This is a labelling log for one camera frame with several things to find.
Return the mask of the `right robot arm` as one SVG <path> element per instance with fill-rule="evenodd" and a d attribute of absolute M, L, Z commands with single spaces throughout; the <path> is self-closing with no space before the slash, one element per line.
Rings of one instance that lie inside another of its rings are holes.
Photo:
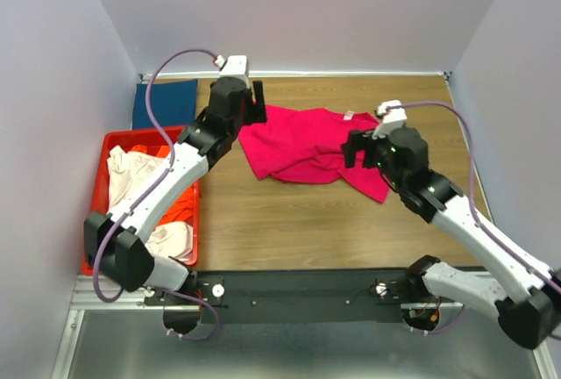
<path fill-rule="evenodd" d="M 353 130 L 342 146 L 346 167 L 364 152 L 405 207 L 467 249 L 490 274 L 480 278 L 425 256 L 408 268 L 405 295 L 454 300 L 495 320 L 518 346 L 535 349 L 560 324 L 560 274 L 514 243 L 472 205 L 454 182 L 430 168 L 419 132 L 400 127 L 387 136 Z"/>

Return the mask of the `magenta t shirt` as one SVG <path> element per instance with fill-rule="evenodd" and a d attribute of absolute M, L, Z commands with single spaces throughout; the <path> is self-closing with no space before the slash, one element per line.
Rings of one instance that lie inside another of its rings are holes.
<path fill-rule="evenodd" d="M 357 155 L 354 167 L 347 168 L 342 152 L 350 131 L 378 125 L 371 114 L 340 114 L 325 108 L 298 111 L 269 104 L 266 115 L 265 124 L 246 126 L 238 135 L 258 179 L 307 184 L 342 179 L 372 200 L 385 202 L 389 187 L 379 171 L 362 167 L 363 154 Z"/>

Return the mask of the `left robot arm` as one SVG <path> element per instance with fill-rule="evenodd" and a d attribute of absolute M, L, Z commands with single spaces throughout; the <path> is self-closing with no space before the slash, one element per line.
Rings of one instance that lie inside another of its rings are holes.
<path fill-rule="evenodd" d="M 111 211 L 84 221 L 84 247 L 93 281 L 105 275 L 122 290 L 163 289 L 175 304 L 194 294 L 188 266 L 151 254 L 146 242 L 185 189 L 204 177 L 228 152 L 243 127 L 266 122 L 263 83 L 224 76 L 210 89 L 209 104 L 187 125 L 163 163 L 134 194 Z"/>

